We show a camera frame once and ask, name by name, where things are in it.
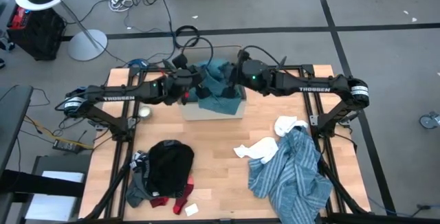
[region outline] black box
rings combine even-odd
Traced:
[[[35,60],[54,60],[65,23],[53,9],[30,11],[16,6],[8,22],[8,36]]]

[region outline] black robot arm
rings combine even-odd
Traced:
[[[240,52],[239,61],[230,75],[229,87],[223,91],[224,97],[234,96],[235,84],[242,85],[264,96],[289,96],[297,92],[334,93],[341,98],[330,112],[311,116],[312,126],[316,126],[322,136],[334,136],[336,124],[352,111],[359,111],[369,105],[369,89],[360,79],[338,75],[326,78],[300,78],[278,68],[269,68],[259,60],[252,60],[247,52]]]
[[[199,98],[210,95],[209,89],[201,84],[206,77],[205,68],[186,67],[183,55],[174,60],[179,69],[173,69],[166,76],[152,81],[143,82],[138,86],[104,87],[89,86],[77,89],[66,95],[64,112],[68,117],[85,117],[96,126],[109,128],[114,139],[131,141],[130,130],[135,120],[125,117],[113,117],[94,106],[98,102],[137,100],[145,104],[164,103],[171,105],[178,100],[186,103],[185,95],[195,87]],[[334,129],[343,117],[351,111],[363,109],[369,105],[369,92],[366,83],[356,78],[346,78],[339,75],[328,78],[295,77],[288,72],[268,67],[259,60],[252,60],[247,52],[239,54],[239,62],[231,65],[229,87],[225,88],[222,96],[235,98],[235,85],[242,85],[264,96],[289,96],[296,92],[335,93],[342,101],[329,113],[311,117],[311,124],[317,126],[321,135],[334,136]]]

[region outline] lamp base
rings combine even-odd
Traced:
[[[90,36],[95,40],[96,47],[86,37],[84,32],[75,35],[69,42],[67,53],[75,60],[87,61],[95,59],[107,47],[107,36],[100,30],[88,30]]]

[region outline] white paper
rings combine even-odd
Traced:
[[[44,177],[64,179],[73,182],[83,181],[84,174],[79,172],[44,171]],[[76,197],[34,194],[26,219],[46,221],[68,221],[75,206]]]
[[[197,207],[197,204],[192,204],[185,208],[186,216],[192,216],[193,214],[197,213],[199,211],[199,208]]]

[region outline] white lamp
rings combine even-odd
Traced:
[[[30,0],[15,0],[16,4],[22,8],[31,11],[45,10],[52,8],[57,4],[66,10],[70,17],[75,21],[82,32],[75,35],[69,42],[67,53],[75,60],[86,61],[101,55],[107,47],[107,36],[100,30],[87,30],[76,18],[76,15],[70,10],[63,0],[52,0],[44,4],[32,3]]]

